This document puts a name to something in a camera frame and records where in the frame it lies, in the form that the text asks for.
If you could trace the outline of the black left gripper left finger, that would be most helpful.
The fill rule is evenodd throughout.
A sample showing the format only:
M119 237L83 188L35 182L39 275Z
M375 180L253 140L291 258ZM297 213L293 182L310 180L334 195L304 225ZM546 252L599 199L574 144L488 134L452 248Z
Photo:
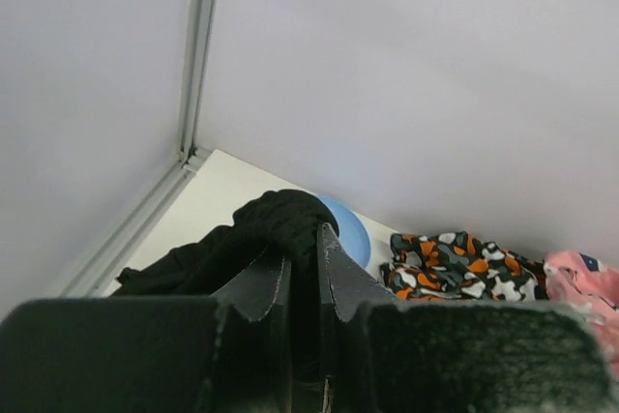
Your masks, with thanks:
M5 412L287 412L291 265L209 296L48 299L1 325Z

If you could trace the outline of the pink shark print cloth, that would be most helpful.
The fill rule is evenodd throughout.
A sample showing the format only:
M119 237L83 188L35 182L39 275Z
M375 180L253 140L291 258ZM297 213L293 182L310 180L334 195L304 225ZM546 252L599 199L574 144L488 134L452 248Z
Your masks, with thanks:
M544 271L548 298L569 305L593 328L618 375L618 271L577 251L549 253Z

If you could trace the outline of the blue plate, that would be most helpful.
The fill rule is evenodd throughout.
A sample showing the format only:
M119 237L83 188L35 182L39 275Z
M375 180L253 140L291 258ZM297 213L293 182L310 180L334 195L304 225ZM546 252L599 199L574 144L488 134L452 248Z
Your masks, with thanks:
M340 202L326 196L318 196L318 199L336 219L343 249L358 265L366 268L371 259L371 239L363 222Z

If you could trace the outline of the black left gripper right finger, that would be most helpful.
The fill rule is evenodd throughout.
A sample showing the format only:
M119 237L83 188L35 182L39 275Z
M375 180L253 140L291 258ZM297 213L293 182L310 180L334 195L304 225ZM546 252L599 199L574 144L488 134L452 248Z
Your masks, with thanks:
M327 412L614 412L593 332L551 302L404 301L317 233Z

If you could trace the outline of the black cloth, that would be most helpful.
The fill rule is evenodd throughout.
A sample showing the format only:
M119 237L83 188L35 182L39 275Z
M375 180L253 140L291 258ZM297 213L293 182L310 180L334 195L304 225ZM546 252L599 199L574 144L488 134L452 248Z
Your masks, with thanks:
M267 191L197 242L170 250L141 270L124 268L116 278L117 296L211 295L267 253L292 264L291 336L295 377L319 378L319 284L317 233L339 225L316 196L299 190Z

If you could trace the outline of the orange camouflage cloth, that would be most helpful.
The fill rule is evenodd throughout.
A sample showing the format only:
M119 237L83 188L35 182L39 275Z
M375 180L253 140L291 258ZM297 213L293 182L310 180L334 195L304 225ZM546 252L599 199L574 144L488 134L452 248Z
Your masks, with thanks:
M472 234L394 234L393 257L379 267L402 300L533 302L548 298L544 266Z

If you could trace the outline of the left aluminium table rail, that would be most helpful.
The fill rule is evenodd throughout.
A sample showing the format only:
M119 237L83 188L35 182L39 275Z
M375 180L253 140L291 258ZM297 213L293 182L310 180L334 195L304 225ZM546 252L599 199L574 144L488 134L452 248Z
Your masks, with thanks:
M70 268L49 294L54 297L103 295L210 155L209 150L197 148L187 161L175 162L103 240Z

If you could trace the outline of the left aluminium frame post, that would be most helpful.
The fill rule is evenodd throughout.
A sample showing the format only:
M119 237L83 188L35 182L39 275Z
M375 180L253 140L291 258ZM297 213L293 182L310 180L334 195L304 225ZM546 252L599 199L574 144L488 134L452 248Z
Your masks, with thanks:
M216 0L191 0L180 93L178 157L187 162L196 150L196 132Z

